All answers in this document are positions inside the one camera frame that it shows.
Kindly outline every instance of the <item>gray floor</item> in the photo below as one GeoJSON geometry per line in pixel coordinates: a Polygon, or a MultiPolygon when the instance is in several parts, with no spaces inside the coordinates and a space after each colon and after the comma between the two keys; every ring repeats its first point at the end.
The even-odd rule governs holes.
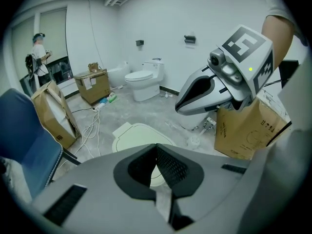
{"type": "MultiPolygon", "coordinates": [[[[136,102],[133,100],[131,90],[127,87],[120,90],[115,89],[114,92],[117,94],[116,101],[105,106],[100,112],[99,150],[101,156],[112,153],[112,144],[115,139],[112,132],[126,122],[130,124],[147,124],[168,136],[177,146],[182,148],[187,148],[186,141],[189,137],[198,135],[201,131],[201,128],[188,131],[179,125],[177,120],[178,114],[175,112],[176,96],[169,98],[155,96],[143,102],[136,102]]],[[[80,94],[67,99],[67,103],[72,112],[78,109],[90,108],[90,105],[80,97],[80,94]]],[[[73,115],[82,133],[82,131],[92,123],[95,113],[92,110],[83,110],[73,113],[73,115]]],[[[200,137],[200,147],[195,151],[224,156],[214,149],[214,141],[214,132],[212,130],[206,131],[200,137]]],[[[69,148],[69,151],[74,154],[81,144],[82,138],[80,137],[69,148]]],[[[97,137],[86,141],[86,145],[94,157],[99,155],[97,144],[97,137]]],[[[76,156],[80,162],[92,158],[87,148],[84,146],[78,151],[76,156]]],[[[70,162],[66,162],[62,165],[63,162],[64,159],[61,161],[53,177],[54,180],[75,167],[75,165],[70,162]]]]}

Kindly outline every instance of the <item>sleeve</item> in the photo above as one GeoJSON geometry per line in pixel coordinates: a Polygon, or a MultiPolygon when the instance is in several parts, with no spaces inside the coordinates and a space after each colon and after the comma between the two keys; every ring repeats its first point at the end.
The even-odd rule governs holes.
{"type": "Polygon", "coordinates": [[[294,35],[297,36],[301,43],[304,46],[308,46],[308,40],[301,32],[300,28],[298,27],[296,21],[294,20],[291,12],[289,11],[288,7],[284,3],[283,0],[266,0],[269,6],[269,13],[268,16],[279,16],[283,17],[294,24],[295,33],[294,35]]]}
{"type": "Polygon", "coordinates": [[[43,45],[38,44],[36,47],[36,56],[42,58],[46,55],[43,45]]]}

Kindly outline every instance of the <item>chair backrest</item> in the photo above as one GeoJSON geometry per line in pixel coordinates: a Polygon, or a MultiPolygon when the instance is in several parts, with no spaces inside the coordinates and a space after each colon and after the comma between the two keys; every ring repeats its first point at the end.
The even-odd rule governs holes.
{"type": "Polygon", "coordinates": [[[44,131],[31,99],[16,89],[0,97],[0,125],[0,156],[19,163],[44,131]]]}

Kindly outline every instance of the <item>chair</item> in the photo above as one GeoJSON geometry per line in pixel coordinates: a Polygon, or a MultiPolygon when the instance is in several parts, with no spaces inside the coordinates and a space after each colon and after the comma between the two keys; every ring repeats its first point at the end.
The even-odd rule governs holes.
{"type": "Polygon", "coordinates": [[[41,125],[27,95],[6,91],[0,97],[0,122],[0,156],[21,164],[32,198],[51,182],[61,157],[80,164],[41,125]]]}

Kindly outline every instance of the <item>chair leg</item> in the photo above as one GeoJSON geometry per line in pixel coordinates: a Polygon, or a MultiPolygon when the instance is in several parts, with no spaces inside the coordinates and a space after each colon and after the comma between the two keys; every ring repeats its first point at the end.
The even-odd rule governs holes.
{"type": "Polygon", "coordinates": [[[67,153],[69,156],[77,159],[77,157],[75,155],[73,155],[71,152],[69,152],[67,149],[63,148],[63,152],[67,153]]]}
{"type": "Polygon", "coordinates": [[[71,155],[69,155],[66,152],[63,152],[63,157],[65,159],[67,159],[68,161],[72,162],[75,165],[80,165],[81,164],[78,160],[76,160],[75,158],[73,158],[71,155]]]}

